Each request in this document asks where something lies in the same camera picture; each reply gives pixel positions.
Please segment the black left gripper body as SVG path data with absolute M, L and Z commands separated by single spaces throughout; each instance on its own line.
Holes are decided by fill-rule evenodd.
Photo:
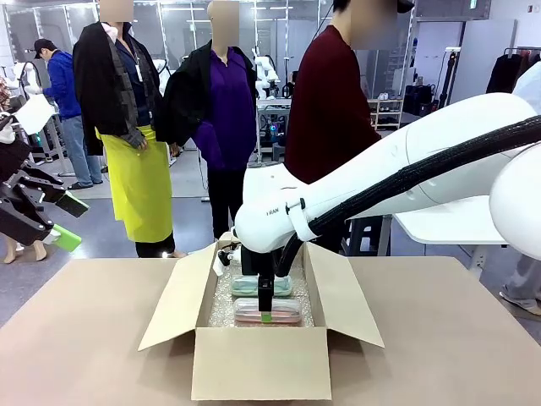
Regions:
M 32 245 L 44 241 L 54 223 L 42 202 L 56 203 L 63 196 L 63 181 L 39 168 L 21 168 L 1 183 L 1 233 Z

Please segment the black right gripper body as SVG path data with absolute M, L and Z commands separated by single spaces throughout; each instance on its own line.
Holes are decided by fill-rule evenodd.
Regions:
M 272 277 L 275 275 L 275 256 L 272 252 L 261 254 L 242 247 L 241 271 L 243 276 Z

